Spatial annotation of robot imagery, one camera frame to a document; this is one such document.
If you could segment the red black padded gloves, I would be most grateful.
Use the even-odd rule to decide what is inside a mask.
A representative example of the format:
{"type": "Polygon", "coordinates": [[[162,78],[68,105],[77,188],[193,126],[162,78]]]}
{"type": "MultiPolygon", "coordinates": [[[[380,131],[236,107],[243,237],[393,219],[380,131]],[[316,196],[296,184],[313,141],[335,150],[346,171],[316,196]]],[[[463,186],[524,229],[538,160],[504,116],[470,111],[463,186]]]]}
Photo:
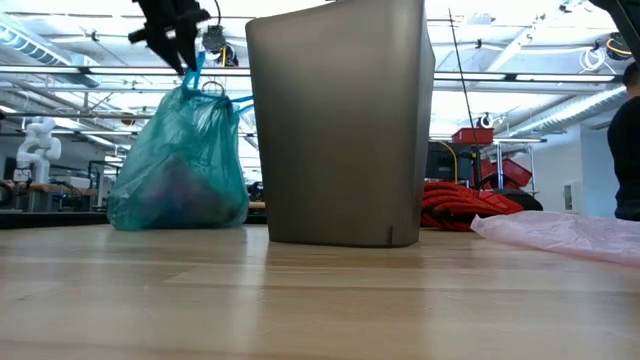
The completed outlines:
{"type": "Polygon", "coordinates": [[[532,195],[517,189],[475,190],[449,182],[424,184],[420,225],[469,232],[472,221],[522,211],[542,211],[532,195]]]}

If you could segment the person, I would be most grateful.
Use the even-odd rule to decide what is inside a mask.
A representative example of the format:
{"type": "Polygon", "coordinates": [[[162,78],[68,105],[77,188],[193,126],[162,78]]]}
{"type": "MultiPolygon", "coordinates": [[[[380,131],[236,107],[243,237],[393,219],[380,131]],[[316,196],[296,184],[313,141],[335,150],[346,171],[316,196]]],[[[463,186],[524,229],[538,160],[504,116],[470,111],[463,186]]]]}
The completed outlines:
{"type": "Polygon", "coordinates": [[[617,110],[607,141],[619,189],[615,217],[640,222],[640,66],[630,64],[623,74],[629,99],[617,110]]]}

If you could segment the long ceiling light bar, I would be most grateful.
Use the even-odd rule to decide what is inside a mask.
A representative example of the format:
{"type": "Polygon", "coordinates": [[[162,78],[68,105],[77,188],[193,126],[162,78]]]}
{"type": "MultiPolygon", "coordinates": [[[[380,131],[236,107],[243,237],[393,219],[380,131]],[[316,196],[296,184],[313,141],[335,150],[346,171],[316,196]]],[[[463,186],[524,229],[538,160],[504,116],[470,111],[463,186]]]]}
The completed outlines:
{"type": "MultiPolygon", "coordinates": [[[[0,65],[0,74],[46,74],[46,75],[95,75],[95,76],[173,76],[174,69],[163,67],[88,67],[88,66],[27,66],[0,65]]],[[[249,68],[203,68],[204,76],[245,77],[249,68]]]]}
{"type": "Polygon", "coordinates": [[[536,83],[621,83],[621,75],[543,73],[455,73],[436,72],[437,81],[536,82],[536,83]]]}

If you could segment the grey plastic trash bin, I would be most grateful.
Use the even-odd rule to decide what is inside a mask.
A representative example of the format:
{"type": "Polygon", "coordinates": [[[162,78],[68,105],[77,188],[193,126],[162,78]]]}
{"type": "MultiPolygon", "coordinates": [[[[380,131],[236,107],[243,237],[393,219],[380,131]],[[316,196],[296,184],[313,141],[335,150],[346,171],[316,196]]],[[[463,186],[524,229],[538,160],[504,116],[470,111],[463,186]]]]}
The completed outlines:
{"type": "Polygon", "coordinates": [[[246,26],[269,238],[417,242],[435,55],[426,0],[337,0],[246,26]]]}

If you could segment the wooden workbench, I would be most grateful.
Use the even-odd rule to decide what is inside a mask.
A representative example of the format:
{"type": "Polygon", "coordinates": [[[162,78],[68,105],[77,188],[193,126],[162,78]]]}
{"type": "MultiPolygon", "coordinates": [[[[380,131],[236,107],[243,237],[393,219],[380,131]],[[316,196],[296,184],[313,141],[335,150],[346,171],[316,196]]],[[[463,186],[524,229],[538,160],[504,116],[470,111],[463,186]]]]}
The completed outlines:
{"type": "Polygon", "coordinates": [[[0,180],[0,211],[24,213],[96,212],[106,201],[93,188],[67,182],[14,183],[0,180]]]}

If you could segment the black monitor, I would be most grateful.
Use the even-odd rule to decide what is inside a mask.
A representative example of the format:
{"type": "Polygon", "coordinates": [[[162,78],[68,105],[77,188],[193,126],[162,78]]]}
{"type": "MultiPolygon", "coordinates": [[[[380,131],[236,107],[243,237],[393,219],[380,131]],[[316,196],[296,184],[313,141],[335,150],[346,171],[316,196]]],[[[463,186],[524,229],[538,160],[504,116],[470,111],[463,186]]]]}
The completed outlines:
{"type": "Polygon", "coordinates": [[[472,147],[464,144],[430,142],[425,177],[428,179],[471,181],[472,147]]]}

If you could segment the red storage bin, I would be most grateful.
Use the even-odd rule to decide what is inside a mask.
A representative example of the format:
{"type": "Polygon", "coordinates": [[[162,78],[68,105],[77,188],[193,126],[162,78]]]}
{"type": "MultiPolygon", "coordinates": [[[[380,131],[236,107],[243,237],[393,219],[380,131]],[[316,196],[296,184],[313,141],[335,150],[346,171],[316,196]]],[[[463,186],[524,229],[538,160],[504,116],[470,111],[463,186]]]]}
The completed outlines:
{"type": "Polygon", "coordinates": [[[494,142],[492,129],[486,128],[461,128],[451,136],[455,144],[465,145],[491,145],[494,142]]]}

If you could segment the teal plastic trash bag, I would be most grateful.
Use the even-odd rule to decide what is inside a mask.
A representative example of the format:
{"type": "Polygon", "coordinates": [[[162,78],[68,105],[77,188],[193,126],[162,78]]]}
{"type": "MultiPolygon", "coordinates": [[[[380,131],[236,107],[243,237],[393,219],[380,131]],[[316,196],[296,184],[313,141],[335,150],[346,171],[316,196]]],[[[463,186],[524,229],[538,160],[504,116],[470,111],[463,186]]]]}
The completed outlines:
{"type": "Polygon", "coordinates": [[[249,195],[239,157],[240,116],[224,91],[199,86],[205,55],[169,91],[136,138],[109,193],[120,231],[237,227],[249,195]]]}

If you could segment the pink trash bag blue drawstring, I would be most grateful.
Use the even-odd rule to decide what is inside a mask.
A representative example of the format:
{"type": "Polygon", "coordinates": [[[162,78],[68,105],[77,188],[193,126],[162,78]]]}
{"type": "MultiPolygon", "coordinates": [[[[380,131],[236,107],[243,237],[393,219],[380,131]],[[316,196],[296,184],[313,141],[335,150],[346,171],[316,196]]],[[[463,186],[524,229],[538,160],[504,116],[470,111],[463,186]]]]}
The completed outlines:
{"type": "Polygon", "coordinates": [[[640,268],[640,222],[523,211],[477,216],[471,230],[504,244],[640,268]]]}

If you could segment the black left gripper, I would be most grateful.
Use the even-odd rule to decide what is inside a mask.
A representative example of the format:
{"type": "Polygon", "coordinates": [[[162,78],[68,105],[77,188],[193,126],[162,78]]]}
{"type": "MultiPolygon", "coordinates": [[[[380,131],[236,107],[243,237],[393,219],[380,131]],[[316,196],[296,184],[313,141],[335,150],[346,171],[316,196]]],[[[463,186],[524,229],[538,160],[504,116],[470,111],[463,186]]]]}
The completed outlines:
{"type": "Polygon", "coordinates": [[[142,29],[130,33],[128,40],[131,43],[149,40],[149,48],[179,75],[184,74],[179,54],[190,70],[196,70],[197,24],[208,20],[211,17],[209,12],[203,9],[197,0],[132,0],[132,2],[142,10],[145,23],[142,29]],[[175,32],[177,47],[174,41],[167,37],[170,31],[175,32]]]}

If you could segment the white ribbed duct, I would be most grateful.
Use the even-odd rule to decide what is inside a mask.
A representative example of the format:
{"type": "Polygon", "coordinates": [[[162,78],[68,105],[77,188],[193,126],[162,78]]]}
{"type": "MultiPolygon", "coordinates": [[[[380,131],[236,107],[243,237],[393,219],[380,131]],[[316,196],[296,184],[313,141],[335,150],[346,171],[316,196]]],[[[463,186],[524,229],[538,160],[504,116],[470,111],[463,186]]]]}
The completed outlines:
{"type": "Polygon", "coordinates": [[[499,133],[498,137],[518,138],[531,134],[548,134],[618,108],[626,100],[627,93],[623,86],[593,95],[577,96],[524,120],[499,133]]]}

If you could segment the metal rack with red bins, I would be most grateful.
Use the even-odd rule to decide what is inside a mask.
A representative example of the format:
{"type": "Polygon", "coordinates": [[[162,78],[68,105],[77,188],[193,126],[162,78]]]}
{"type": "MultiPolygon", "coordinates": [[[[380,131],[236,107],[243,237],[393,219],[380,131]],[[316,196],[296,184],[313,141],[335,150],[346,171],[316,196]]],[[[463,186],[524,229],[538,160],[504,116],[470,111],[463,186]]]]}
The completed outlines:
{"type": "Polygon", "coordinates": [[[535,180],[534,145],[545,139],[495,138],[481,150],[479,179],[482,190],[523,190],[538,194],[535,180]]]}

